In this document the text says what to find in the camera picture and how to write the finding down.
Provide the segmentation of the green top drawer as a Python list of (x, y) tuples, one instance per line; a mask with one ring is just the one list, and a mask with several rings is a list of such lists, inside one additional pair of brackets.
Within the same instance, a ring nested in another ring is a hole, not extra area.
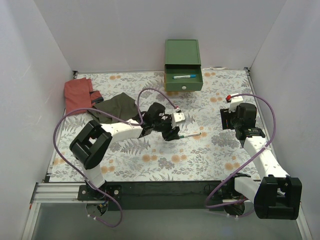
[(200, 65), (165, 65), (164, 90), (166, 92), (197, 92), (202, 90), (203, 84)]

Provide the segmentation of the white marker blue cap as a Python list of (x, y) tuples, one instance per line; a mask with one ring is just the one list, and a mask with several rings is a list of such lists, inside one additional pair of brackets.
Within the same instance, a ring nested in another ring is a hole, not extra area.
[(189, 75), (175, 75), (172, 77), (172, 79), (177, 80), (177, 79), (192, 79), (196, 78), (196, 74), (189, 74)]

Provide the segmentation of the green red yellow drawer box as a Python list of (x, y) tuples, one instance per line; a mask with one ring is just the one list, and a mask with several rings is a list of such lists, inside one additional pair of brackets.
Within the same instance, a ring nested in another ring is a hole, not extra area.
[(165, 65), (200, 65), (201, 56), (197, 39), (167, 39), (165, 41)]

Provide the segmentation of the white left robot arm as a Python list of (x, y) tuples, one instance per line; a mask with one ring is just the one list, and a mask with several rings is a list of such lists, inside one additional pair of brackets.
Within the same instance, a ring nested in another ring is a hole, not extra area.
[(102, 174), (101, 161), (110, 145), (128, 139), (139, 139), (152, 132), (159, 132), (165, 141), (178, 140), (178, 123), (185, 120), (179, 108), (172, 114), (154, 102), (147, 111), (139, 112), (133, 118), (117, 123), (98, 123), (91, 120), (71, 142), (69, 149), (80, 162), (85, 175), (87, 192), (101, 200), (108, 192), (107, 182)]

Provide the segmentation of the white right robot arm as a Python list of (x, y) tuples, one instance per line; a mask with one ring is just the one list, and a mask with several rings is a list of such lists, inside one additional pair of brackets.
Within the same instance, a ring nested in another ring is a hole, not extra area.
[(299, 215), (302, 183), (291, 177), (280, 166), (267, 147), (266, 135), (256, 127), (257, 108), (251, 103), (240, 103), (220, 110), (222, 128), (234, 130), (241, 146), (254, 158), (260, 183), (244, 175), (237, 175), (226, 186), (227, 195), (237, 199), (244, 195), (254, 206), (260, 219), (296, 220)]

